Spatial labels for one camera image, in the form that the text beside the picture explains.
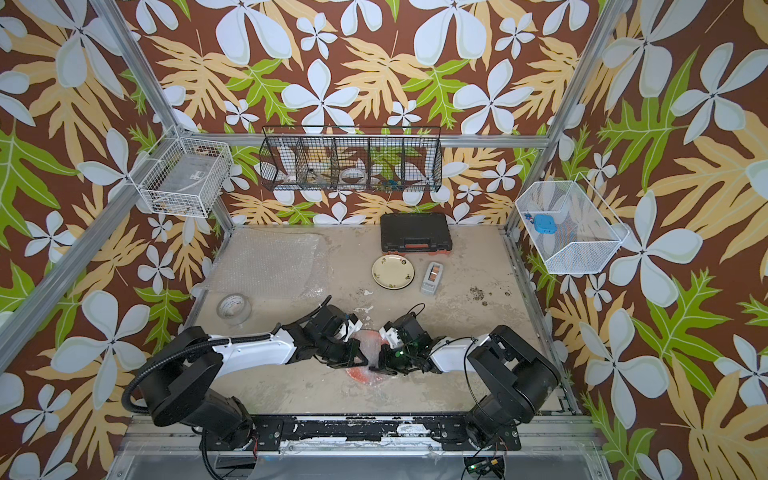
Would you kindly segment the orange plastic plate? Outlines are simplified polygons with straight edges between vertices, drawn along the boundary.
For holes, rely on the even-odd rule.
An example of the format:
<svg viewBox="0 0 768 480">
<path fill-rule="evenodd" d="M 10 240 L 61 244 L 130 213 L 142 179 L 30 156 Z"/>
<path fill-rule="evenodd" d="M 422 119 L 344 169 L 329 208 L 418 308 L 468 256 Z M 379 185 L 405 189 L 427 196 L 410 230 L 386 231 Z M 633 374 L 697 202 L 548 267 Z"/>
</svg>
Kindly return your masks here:
<svg viewBox="0 0 768 480">
<path fill-rule="evenodd" d="M 373 330 L 360 330 L 352 335 L 352 339 L 360 342 L 360 352 L 367 358 L 368 365 L 350 368 L 347 374 L 355 381 L 367 386 L 375 386 L 387 381 L 388 375 L 376 371 L 381 347 L 387 342 Z"/>
</svg>

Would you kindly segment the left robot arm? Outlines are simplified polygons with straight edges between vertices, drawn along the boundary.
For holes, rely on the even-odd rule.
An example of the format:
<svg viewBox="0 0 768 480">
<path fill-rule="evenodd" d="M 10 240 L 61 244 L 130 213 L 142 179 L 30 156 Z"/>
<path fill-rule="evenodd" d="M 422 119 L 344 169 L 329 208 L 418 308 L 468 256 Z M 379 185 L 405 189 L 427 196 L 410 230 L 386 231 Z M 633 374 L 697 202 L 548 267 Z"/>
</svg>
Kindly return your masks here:
<svg viewBox="0 0 768 480">
<path fill-rule="evenodd" d="M 365 367 L 368 359 L 353 337 L 360 328 L 356 315 L 328 301 L 268 333 L 215 336 L 194 326 L 136 371 L 121 404 L 131 413 L 150 416 L 158 427 L 180 423 L 200 430 L 205 440 L 240 449 L 254 437 L 252 415 L 237 398 L 214 391 L 214 381 L 242 370 L 310 359 L 331 369 Z"/>
</svg>

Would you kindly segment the cream dinner plate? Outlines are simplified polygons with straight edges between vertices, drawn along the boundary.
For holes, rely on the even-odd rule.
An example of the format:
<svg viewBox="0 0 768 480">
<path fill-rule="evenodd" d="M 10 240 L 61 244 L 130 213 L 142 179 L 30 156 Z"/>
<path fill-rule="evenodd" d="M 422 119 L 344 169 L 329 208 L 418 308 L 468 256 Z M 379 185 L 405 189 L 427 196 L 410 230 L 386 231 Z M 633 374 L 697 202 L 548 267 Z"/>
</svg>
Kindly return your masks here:
<svg viewBox="0 0 768 480">
<path fill-rule="evenodd" d="M 374 261 L 371 274 L 380 287 L 401 290 L 413 282 L 415 268 L 410 260 L 401 255 L 386 254 Z"/>
</svg>

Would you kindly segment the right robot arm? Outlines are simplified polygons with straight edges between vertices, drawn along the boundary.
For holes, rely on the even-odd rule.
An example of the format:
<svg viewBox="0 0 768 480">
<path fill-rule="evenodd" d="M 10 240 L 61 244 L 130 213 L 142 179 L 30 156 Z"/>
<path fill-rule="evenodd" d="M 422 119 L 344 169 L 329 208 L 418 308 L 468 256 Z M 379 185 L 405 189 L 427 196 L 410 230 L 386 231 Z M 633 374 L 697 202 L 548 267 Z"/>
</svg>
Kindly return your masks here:
<svg viewBox="0 0 768 480">
<path fill-rule="evenodd" d="M 383 345 L 377 364 L 369 369 L 388 376 L 414 372 L 475 373 L 488 393 L 470 396 L 472 408 L 463 415 L 463 431 L 455 441 L 483 450 L 501 444 L 519 451 L 518 426 L 533 420 L 561 376 L 557 368 L 506 325 L 481 337 L 433 337 L 409 312 L 380 330 Z"/>
</svg>

